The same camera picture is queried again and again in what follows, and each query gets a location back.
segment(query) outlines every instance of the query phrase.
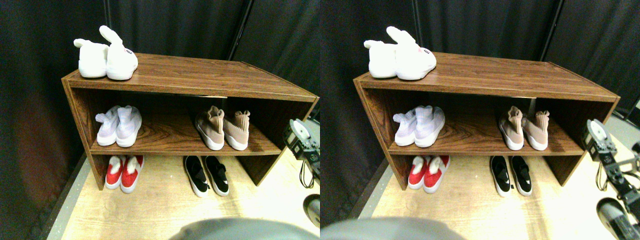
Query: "black sneaker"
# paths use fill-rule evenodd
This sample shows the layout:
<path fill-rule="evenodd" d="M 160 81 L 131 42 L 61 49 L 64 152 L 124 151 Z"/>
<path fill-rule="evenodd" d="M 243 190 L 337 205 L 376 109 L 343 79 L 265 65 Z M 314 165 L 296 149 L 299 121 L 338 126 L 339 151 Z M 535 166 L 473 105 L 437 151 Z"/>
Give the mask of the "black sneaker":
<path fill-rule="evenodd" d="M 489 164 L 493 174 L 493 181 L 495 182 L 495 189 L 498 190 L 500 196 L 507 196 L 511 190 L 507 161 L 502 156 L 492 156 Z"/>
<path fill-rule="evenodd" d="M 529 166 L 520 156 L 509 157 L 513 174 L 516 175 L 516 186 L 520 194 L 531 195 L 531 177 L 529 176 Z"/>
<path fill-rule="evenodd" d="M 193 192 L 201 198 L 207 196 L 209 185 L 207 184 L 207 176 L 200 164 L 200 158 L 197 156 L 184 157 L 184 169 L 187 170 L 187 176 L 191 181 Z"/>
<path fill-rule="evenodd" d="M 207 156 L 204 162 L 207 165 L 209 177 L 213 181 L 213 190 L 216 190 L 216 193 L 220 196 L 227 196 L 229 194 L 229 183 L 225 175 L 227 171 L 225 165 L 220 163 L 215 156 Z"/>

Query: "light wood floor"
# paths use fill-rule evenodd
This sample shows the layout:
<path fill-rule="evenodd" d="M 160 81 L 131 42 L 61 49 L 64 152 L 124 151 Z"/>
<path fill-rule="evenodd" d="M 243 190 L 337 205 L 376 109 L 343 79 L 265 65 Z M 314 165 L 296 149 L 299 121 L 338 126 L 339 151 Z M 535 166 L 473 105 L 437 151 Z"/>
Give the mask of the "light wood floor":
<path fill-rule="evenodd" d="M 615 140 L 616 159 L 633 155 Z M 585 157 L 565 187 L 561 187 L 541 157 L 526 157 L 533 192 L 517 189 L 502 198 L 489 169 L 489 157 L 452 157 L 451 166 L 435 194 L 402 191 L 392 177 L 373 218 L 407 216 L 442 221 L 467 239 L 613 239 L 596 214 L 596 204 L 615 198 L 612 187 L 595 185 L 598 163 Z M 512 184 L 515 183 L 510 170 Z"/>
<path fill-rule="evenodd" d="M 319 194 L 298 180 L 301 161 L 286 153 L 260 187 L 234 157 L 221 157 L 230 182 L 228 196 L 211 190 L 199 198 L 191 189 L 181 157 L 150 156 L 136 189 L 99 191 L 89 173 L 63 239 L 168 239 L 194 221 L 222 217 L 260 218 L 297 225 L 319 235 L 302 203 Z"/>

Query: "shoe rack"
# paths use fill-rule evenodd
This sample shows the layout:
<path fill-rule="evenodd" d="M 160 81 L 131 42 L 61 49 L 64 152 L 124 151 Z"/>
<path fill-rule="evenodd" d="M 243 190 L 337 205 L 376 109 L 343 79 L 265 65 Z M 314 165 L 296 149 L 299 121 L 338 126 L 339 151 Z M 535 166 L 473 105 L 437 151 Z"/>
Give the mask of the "shoe rack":
<path fill-rule="evenodd" d="M 369 73 L 353 80 L 403 190 L 415 155 L 452 155 L 453 161 L 454 156 L 543 156 L 564 186 L 585 156 L 579 143 L 587 119 L 606 122 L 620 99 L 553 63 L 434 54 L 438 65 L 418 81 L 375 79 Z M 420 105 L 443 109 L 445 125 L 438 139 L 428 148 L 397 146 L 399 123 L 393 115 Z M 510 106 L 523 113 L 550 112 L 546 150 L 533 149 L 527 140 L 521 150 L 507 148 L 498 119 Z M 488 171 L 489 166 L 478 170 Z"/>
<path fill-rule="evenodd" d="M 138 54 L 138 69 L 130 80 L 87 79 L 76 70 L 62 78 L 69 106 L 91 163 L 98 188 L 110 155 L 237 156 L 256 186 L 269 173 L 286 146 L 282 133 L 289 119 L 306 119 L 319 97 L 269 72 L 236 61 Z M 136 143 L 100 146 L 95 115 L 109 108 L 132 105 L 140 110 L 142 127 Z M 193 125 L 211 105 L 225 115 L 249 110 L 248 148 L 228 143 L 218 151 L 207 148 Z"/>

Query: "shoe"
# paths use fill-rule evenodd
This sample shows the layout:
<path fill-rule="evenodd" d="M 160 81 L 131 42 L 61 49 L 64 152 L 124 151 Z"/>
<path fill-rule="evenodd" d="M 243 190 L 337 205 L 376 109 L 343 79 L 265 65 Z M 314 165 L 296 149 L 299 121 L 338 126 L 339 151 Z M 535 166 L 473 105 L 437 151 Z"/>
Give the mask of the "shoe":
<path fill-rule="evenodd" d="M 211 109 L 196 116 L 196 129 L 202 137 L 202 141 L 211 150 L 217 151 L 225 146 L 225 133 L 222 130 L 222 121 L 225 112 L 222 109 L 211 106 Z"/>
<path fill-rule="evenodd" d="M 78 71 L 83 77 L 104 77 L 107 75 L 107 52 L 109 46 L 96 44 L 89 40 L 78 38 L 74 46 L 80 48 Z"/>
<path fill-rule="evenodd" d="M 95 115 L 95 120 L 102 123 L 96 137 L 98 145 L 109 146 L 116 142 L 116 129 L 118 129 L 118 124 L 120 123 L 118 108 L 120 106 L 114 106 L 107 113 Z"/>
<path fill-rule="evenodd" d="M 427 193 L 435 193 L 440 187 L 444 173 L 449 169 L 449 156 L 433 156 L 429 170 L 424 173 L 424 186 Z"/>
<path fill-rule="evenodd" d="M 111 156 L 107 175 L 104 176 L 104 186 L 108 189 L 116 189 L 122 182 L 122 170 L 124 169 L 125 156 Z"/>
<path fill-rule="evenodd" d="M 225 175 L 227 168 L 215 156 L 207 156 L 204 160 L 209 177 L 213 181 L 213 190 L 220 196 L 227 196 L 229 194 L 229 183 Z"/>
<path fill-rule="evenodd" d="M 415 141 L 415 127 L 418 124 L 415 109 L 406 114 L 395 114 L 394 121 L 400 123 L 395 137 L 396 144 L 401 147 L 411 145 Z"/>
<path fill-rule="evenodd" d="M 129 80 L 138 68 L 138 58 L 122 45 L 122 39 L 107 26 L 100 27 L 100 34 L 111 42 L 107 53 L 107 77 L 113 80 Z"/>
<path fill-rule="evenodd" d="M 396 74 L 402 80 L 419 80 L 436 67 L 436 57 L 429 49 L 418 46 L 406 31 L 388 27 L 387 33 L 398 43 Z"/>
<path fill-rule="evenodd" d="M 498 190 L 498 194 L 500 196 L 507 196 L 511 190 L 507 161 L 504 160 L 504 157 L 502 156 L 492 156 L 489 165 L 491 166 L 491 174 L 493 174 L 495 189 Z"/>
<path fill-rule="evenodd" d="M 120 123 L 116 129 L 116 142 L 120 147 L 131 147 L 136 142 L 138 130 L 142 126 L 142 116 L 137 108 L 126 106 L 118 108 Z"/>
<path fill-rule="evenodd" d="M 529 144 L 535 150 L 545 150 L 548 145 L 549 133 L 547 127 L 549 126 L 549 111 L 537 112 L 535 121 L 531 121 L 528 118 L 522 119 L 522 129 L 527 134 Z"/>
<path fill-rule="evenodd" d="M 201 198 L 207 196 L 209 184 L 207 183 L 207 176 L 204 173 L 204 169 L 200 164 L 200 158 L 197 156 L 185 156 L 184 169 L 187 171 L 191 188 L 193 188 L 196 196 Z"/>
<path fill-rule="evenodd" d="M 372 77 L 396 76 L 396 44 L 367 40 L 364 47 L 369 50 L 369 73 Z"/>
<path fill-rule="evenodd" d="M 444 127 L 444 112 L 438 107 L 419 106 L 415 108 L 415 117 L 417 120 L 415 145 L 418 147 L 433 145 Z"/>
<path fill-rule="evenodd" d="M 520 194 L 524 196 L 531 195 L 531 177 L 529 176 L 529 166 L 525 163 L 524 158 L 520 156 L 509 157 L 511 168 L 516 179 L 516 186 Z"/>
<path fill-rule="evenodd" d="M 411 166 L 411 171 L 409 172 L 409 188 L 418 190 L 424 186 L 424 172 L 427 170 L 426 166 L 429 164 L 429 160 L 431 160 L 430 156 L 425 156 L 424 158 L 415 156 L 413 158 L 413 166 Z"/>
<path fill-rule="evenodd" d="M 504 136 L 504 142 L 511 150 L 520 150 L 524 146 L 524 134 L 522 134 L 522 112 L 515 106 L 500 117 L 500 132 Z"/>
<path fill-rule="evenodd" d="M 145 167 L 145 157 L 129 156 L 124 165 L 126 166 L 126 169 L 122 171 L 122 183 L 120 184 L 120 189 L 122 189 L 124 193 L 132 193 L 138 183 L 140 172 L 142 171 L 142 168 Z"/>
<path fill-rule="evenodd" d="M 246 149 L 249 143 L 249 114 L 249 111 L 237 111 L 233 119 L 223 119 L 222 130 L 225 132 L 225 139 L 238 151 Z"/>

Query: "red sneaker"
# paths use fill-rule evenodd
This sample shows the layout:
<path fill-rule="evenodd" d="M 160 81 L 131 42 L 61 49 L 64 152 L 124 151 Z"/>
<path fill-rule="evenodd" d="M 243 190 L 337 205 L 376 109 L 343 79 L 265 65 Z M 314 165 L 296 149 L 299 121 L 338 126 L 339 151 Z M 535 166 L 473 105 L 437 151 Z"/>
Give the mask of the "red sneaker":
<path fill-rule="evenodd" d="M 125 193 L 133 192 L 138 183 L 138 175 L 142 168 L 145 166 L 144 156 L 129 156 L 124 164 L 126 169 L 122 172 L 122 183 L 120 189 Z"/>
<path fill-rule="evenodd" d="M 450 164 L 449 156 L 434 156 L 429 163 L 428 171 L 424 173 L 424 186 L 427 193 L 435 193 L 442 182 L 442 175 L 447 171 Z"/>
<path fill-rule="evenodd" d="M 124 156 L 111 156 L 107 175 L 104 176 L 104 186 L 108 189 L 116 189 L 122 180 L 122 169 L 124 169 Z"/>
<path fill-rule="evenodd" d="M 421 156 L 415 156 L 413 158 L 413 166 L 411 167 L 411 171 L 409 172 L 409 188 L 413 190 L 418 190 L 424 185 L 424 172 L 427 170 L 427 164 L 429 164 L 429 160 L 431 157 L 426 156 L 422 158 Z"/>

